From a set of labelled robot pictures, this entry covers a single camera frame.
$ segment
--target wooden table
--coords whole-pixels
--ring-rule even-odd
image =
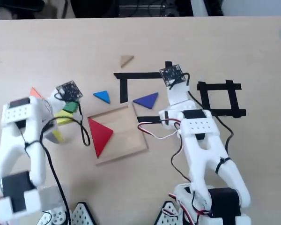
[[[84,115],[108,110],[92,93],[108,90],[111,106],[120,105],[114,72],[156,72],[166,60],[180,64],[198,81],[241,83],[240,108],[247,116],[223,120],[235,132],[230,156],[251,194],[245,210],[254,224],[281,224],[281,17],[247,18],[131,18],[0,21],[0,119],[2,105],[29,94],[31,86],[44,96],[59,84],[75,80],[84,97]],[[120,69],[120,56],[135,59]],[[161,79],[129,81],[129,99],[158,91],[153,110],[136,105],[138,115],[154,116],[167,107]],[[210,95],[214,108],[228,107],[225,91]],[[153,224],[167,193],[184,182],[171,167],[178,148],[175,137],[146,136],[149,151],[114,163],[95,166],[91,147],[83,146],[80,128],[68,125],[64,145],[46,142],[59,179],[70,186],[70,206],[87,201],[99,224]],[[165,134],[161,126],[153,132]],[[222,140],[228,132],[219,125]],[[176,165],[188,173],[180,154]],[[22,157],[14,171],[29,169]],[[50,168],[46,184],[54,184]],[[213,173],[206,181],[223,182]],[[38,216],[26,221],[34,224]]]

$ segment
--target small blue triangle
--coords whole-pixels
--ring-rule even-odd
[[[111,103],[111,101],[109,99],[109,95],[108,95],[106,90],[100,91],[100,92],[96,92],[93,95],[96,96],[97,98],[101,99],[102,101],[108,103],[108,104]]]
[[[157,99],[157,96],[158,96],[158,92],[138,98],[136,100],[133,100],[133,102],[135,102],[139,105],[142,105],[148,109],[152,109],[152,107],[154,106],[154,103]]]

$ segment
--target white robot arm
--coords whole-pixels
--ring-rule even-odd
[[[57,187],[40,186],[46,178],[45,152],[38,141],[44,126],[65,106],[55,90],[47,99],[34,96],[3,106],[0,142],[0,222],[16,221],[30,213],[63,205]],[[55,120],[44,128],[44,137],[57,129]],[[30,171],[10,174],[17,159],[27,154]]]
[[[176,67],[175,71],[181,71],[178,65],[173,67]],[[240,214],[240,207],[245,208],[250,205],[249,191],[237,166],[229,158],[223,146],[211,112],[198,109],[196,104],[189,100],[189,74],[170,74],[170,70],[164,69],[161,70],[161,75],[167,86],[170,103],[167,109],[159,112],[161,120],[164,120],[162,125],[166,129],[177,129],[177,122],[167,119],[181,121],[177,135],[182,141],[190,168],[191,183],[178,185],[174,191],[174,198],[191,217],[191,224],[199,222],[200,225],[251,224],[248,216]],[[206,186],[204,180],[206,168],[215,171],[229,188]],[[233,208],[237,212],[235,215],[234,212],[231,212],[232,215],[224,215],[221,210],[218,212],[219,208],[221,210]],[[228,222],[231,217],[234,219],[232,223]]]

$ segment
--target beige triangle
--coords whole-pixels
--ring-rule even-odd
[[[126,66],[133,59],[134,59],[133,55],[122,55],[121,56],[121,68]]]

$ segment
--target circuit board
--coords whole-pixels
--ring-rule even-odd
[[[64,83],[56,87],[56,89],[58,91],[60,91],[61,89],[64,91],[64,94],[62,94],[63,99],[71,99],[72,101],[76,101],[83,97],[83,94],[81,93],[74,81]]]
[[[164,69],[159,70],[159,72],[161,74],[161,77],[163,78],[165,86],[167,87],[169,87],[175,80],[176,83],[182,83],[186,81],[179,65],[166,67]]]

